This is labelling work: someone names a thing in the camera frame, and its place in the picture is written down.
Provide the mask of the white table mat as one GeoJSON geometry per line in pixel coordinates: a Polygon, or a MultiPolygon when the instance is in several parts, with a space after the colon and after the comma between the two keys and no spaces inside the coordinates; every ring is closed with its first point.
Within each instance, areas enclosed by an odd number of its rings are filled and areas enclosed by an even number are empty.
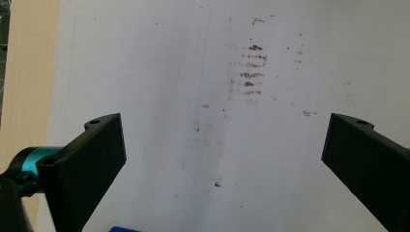
{"type": "Polygon", "coordinates": [[[321,154],[333,113],[410,147],[410,0],[61,0],[47,141],[110,113],[83,232],[386,232],[321,154]]]}

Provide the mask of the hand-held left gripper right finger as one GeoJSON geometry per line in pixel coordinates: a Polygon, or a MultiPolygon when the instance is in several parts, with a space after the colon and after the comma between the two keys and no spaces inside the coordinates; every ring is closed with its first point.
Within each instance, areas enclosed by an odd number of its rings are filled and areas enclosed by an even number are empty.
{"type": "Polygon", "coordinates": [[[321,160],[389,232],[410,232],[410,150],[333,113],[321,160]]]}

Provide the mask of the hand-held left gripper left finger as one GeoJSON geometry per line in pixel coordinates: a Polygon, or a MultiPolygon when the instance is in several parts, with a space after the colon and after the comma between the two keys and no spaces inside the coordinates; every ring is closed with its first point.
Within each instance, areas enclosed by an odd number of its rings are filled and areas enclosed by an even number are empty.
{"type": "Polygon", "coordinates": [[[81,232],[126,163],[119,113],[96,118],[38,172],[56,232],[81,232]]]}

